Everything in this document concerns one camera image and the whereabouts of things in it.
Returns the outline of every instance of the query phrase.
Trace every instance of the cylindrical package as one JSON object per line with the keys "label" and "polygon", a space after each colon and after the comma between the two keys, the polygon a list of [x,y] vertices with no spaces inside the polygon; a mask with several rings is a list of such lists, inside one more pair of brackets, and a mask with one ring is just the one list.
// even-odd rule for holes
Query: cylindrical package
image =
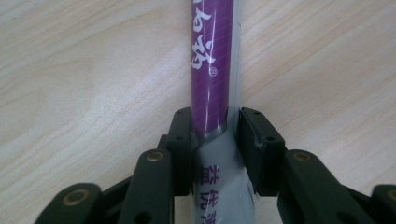
{"label": "cylindrical package", "polygon": [[233,0],[192,0],[191,113],[194,222],[254,223],[248,174],[227,128]]}

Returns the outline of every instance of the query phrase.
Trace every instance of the black bracket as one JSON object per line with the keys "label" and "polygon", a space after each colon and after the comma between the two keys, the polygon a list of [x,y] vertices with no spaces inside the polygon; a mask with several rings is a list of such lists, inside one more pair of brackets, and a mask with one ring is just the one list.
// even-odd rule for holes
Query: black bracket
{"label": "black bracket", "polygon": [[[134,175],[101,191],[94,184],[62,190],[37,224],[174,223],[174,196],[191,192],[191,110],[178,110],[158,148],[144,152]],[[259,111],[240,111],[238,146],[255,191],[278,196],[284,223],[396,223],[396,186],[376,186],[371,197],[341,185],[318,157],[287,150]]]}

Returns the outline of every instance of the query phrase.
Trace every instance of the purple label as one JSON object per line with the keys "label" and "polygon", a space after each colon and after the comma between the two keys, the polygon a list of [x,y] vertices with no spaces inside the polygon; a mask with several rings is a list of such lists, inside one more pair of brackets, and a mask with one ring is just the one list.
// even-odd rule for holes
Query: purple label
{"label": "purple label", "polygon": [[193,0],[191,112],[198,136],[227,121],[233,0]]}

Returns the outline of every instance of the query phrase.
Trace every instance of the chinese characters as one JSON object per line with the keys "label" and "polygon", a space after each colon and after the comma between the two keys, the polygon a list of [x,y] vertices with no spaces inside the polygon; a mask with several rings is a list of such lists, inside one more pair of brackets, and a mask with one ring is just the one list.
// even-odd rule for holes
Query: chinese characters
{"label": "chinese characters", "polygon": [[[209,166],[201,166],[200,171],[200,184],[209,185],[215,187],[217,182],[219,181],[219,171],[220,168],[218,165],[209,165]],[[203,220],[202,224],[212,224],[216,223],[216,204],[219,201],[219,192],[214,190],[211,187],[211,190],[200,192],[200,208],[202,211],[205,211],[205,215],[201,216]]]}
{"label": "chinese characters", "polygon": [[[194,0],[193,3],[201,3],[202,0]],[[215,58],[210,56],[210,53],[213,48],[213,41],[208,40],[206,43],[203,43],[204,35],[201,34],[202,28],[204,27],[204,21],[208,21],[212,18],[212,15],[205,14],[198,7],[195,9],[195,17],[192,21],[192,30],[197,34],[197,39],[195,43],[192,45],[192,61],[191,67],[194,69],[200,69],[202,67],[203,62],[213,63],[216,61]]]}

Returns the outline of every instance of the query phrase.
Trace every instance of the light wood surface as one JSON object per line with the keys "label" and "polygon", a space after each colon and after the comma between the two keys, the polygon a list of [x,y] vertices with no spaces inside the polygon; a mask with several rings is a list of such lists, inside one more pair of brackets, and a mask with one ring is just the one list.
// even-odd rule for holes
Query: light wood surface
{"label": "light wood surface", "polygon": [[[246,0],[242,106],[370,194],[396,184],[396,2]],[[0,222],[132,175],[190,104],[190,1],[0,2]],[[279,223],[256,199],[257,223]],[[191,223],[177,198],[177,223]]]}

